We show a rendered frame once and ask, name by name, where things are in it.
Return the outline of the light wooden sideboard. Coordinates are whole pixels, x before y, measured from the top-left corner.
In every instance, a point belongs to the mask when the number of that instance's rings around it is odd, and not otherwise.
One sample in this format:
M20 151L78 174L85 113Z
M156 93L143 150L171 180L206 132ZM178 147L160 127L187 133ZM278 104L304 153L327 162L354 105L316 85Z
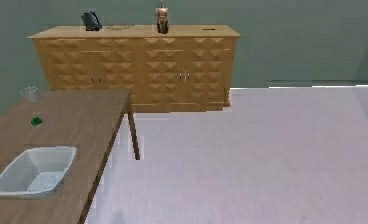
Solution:
M235 46L228 25L114 31L56 26L30 35L53 90L127 89L136 112L221 111L230 105Z

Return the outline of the flat tan plate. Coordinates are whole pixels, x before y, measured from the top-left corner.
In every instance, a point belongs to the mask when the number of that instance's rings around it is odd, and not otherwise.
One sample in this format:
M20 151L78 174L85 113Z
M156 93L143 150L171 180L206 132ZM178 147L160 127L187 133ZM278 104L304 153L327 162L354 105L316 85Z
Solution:
M120 30L126 30L129 28L134 27L134 25L109 25L106 26L106 29L108 30L114 30L114 31L120 31Z

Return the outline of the dark wooden table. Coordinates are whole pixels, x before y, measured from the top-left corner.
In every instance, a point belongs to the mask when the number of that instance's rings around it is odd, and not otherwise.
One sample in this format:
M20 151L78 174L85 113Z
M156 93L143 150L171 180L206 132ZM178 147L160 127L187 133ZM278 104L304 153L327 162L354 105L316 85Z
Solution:
M119 126L128 117L134 158L140 158L130 92L60 90L37 103L20 100L0 115L0 173L32 147L74 146L61 188L43 199L0 197L0 224L84 224ZM33 117L43 123L32 126Z

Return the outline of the black kettle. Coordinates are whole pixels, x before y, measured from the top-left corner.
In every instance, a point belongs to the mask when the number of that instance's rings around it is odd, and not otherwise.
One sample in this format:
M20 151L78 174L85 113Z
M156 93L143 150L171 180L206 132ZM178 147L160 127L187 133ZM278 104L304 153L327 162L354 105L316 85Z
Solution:
M81 19L87 31L99 31L102 24L95 11L87 11L81 15Z

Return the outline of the clear glass cup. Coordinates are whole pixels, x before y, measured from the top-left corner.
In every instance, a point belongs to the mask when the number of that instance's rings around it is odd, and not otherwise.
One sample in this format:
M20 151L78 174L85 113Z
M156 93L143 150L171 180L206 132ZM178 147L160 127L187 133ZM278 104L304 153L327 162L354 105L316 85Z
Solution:
M39 88L37 86L30 86L20 91L21 96L30 103L36 103L40 99Z

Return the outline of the grey rectangular dish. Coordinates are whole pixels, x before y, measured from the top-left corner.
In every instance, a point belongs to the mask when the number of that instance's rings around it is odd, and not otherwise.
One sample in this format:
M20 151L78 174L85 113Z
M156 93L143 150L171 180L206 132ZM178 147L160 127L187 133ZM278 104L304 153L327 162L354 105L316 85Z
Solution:
M0 173L0 196L32 199L49 195L63 182L76 154L73 146L24 150Z

